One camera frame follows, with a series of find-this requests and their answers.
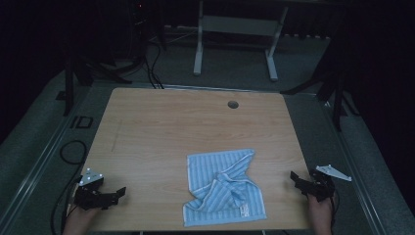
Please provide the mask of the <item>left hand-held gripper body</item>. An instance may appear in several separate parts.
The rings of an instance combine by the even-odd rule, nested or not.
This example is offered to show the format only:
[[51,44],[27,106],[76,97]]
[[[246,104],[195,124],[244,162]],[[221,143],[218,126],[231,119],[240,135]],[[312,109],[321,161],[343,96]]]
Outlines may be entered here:
[[87,168],[78,182],[73,202],[86,211],[97,208],[106,210],[113,203],[113,195],[103,194],[99,191],[103,183],[102,173]]

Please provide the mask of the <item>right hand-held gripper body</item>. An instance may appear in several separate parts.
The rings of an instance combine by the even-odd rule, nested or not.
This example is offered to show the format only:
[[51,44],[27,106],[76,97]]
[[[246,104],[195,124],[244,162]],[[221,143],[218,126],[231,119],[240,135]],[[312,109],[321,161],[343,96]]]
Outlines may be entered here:
[[352,181],[351,176],[345,175],[330,164],[318,165],[316,168],[312,169],[309,174],[312,178],[312,188],[309,194],[313,195],[318,202],[334,196],[336,187],[333,182],[333,177],[348,182]]

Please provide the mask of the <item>blue striped towel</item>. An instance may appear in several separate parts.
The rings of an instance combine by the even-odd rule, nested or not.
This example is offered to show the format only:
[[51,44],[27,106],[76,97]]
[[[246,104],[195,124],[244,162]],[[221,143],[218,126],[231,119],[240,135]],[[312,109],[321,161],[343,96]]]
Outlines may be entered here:
[[267,219],[260,188],[248,177],[254,149],[193,154],[187,157],[185,227]]

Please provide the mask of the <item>person's left hand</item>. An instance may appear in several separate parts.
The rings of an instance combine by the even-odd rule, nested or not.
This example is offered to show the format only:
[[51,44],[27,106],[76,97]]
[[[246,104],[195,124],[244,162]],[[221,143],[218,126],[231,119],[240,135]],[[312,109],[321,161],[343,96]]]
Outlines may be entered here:
[[78,206],[71,206],[66,218],[63,235],[85,235],[99,209],[84,210]]

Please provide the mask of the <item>person's right hand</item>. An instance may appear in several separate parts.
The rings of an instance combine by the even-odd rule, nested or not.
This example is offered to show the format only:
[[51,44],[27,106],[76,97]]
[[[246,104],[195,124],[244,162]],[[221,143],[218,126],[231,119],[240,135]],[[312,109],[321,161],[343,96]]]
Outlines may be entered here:
[[313,195],[307,195],[308,216],[315,235],[333,235],[333,205],[331,199],[321,202]]

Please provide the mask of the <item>black metal stand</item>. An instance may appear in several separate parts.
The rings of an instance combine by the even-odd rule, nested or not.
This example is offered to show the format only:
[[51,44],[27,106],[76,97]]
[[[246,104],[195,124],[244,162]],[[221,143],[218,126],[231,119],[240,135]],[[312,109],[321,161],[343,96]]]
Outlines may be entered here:
[[118,76],[114,71],[106,69],[98,62],[85,56],[70,56],[65,61],[65,91],[63,99],[65,100],[64,116],[66,117],[74,105],[74,86],[73,76],[76,75],[79,83],[84,86],[90,86],[93,83],[92,75],[89,72],[92,68],[105,77],[118,83],[131,84],[130,80],[126,80]]
[[341,114],[346,80],[356,69],[356,56],[350,37],[337,33],[326,48],[311,78],[300,85],[281,91],[281,94],[295,95],[319,82],[322,83],[316,96],[319,101],[327,102],[332,95],[334,108],[332,121],[341,131]]

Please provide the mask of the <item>dark equipment rack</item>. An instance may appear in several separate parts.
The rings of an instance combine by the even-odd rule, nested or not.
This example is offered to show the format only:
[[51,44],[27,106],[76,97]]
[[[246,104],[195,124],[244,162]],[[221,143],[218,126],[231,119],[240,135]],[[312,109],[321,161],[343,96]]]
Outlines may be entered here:
[[133,16],[133,27],[138,35],[139,45],[144,48],[154,35],[163,50],[166,50],[163,24],[163,0],[129,0]]

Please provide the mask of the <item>white desk frame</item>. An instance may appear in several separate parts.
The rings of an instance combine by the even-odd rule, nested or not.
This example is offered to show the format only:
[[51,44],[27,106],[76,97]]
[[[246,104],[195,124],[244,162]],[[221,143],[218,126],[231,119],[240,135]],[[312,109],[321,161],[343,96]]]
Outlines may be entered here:
[[278,73],[274,62],[274,53],[276,51],[277,43],[281,36],[282,28],[285,23],[289,8],[284,7],[278,20],[259,20],[259,19],[244,19],[232,17],[220,17],[206,15],[204,13],[204,0],[199,0],[198,13],[198,41],[196,48],[196,55],[194,61],[193,74],[200,75],[202,73],[204,43],[204,32],[221,32],[221,33],[235,33],[257,36],[269,36],[272,38],[272,43],[269,48],[264,51],[265,61],[268,68],[269,78],[271,81],[278,80]]

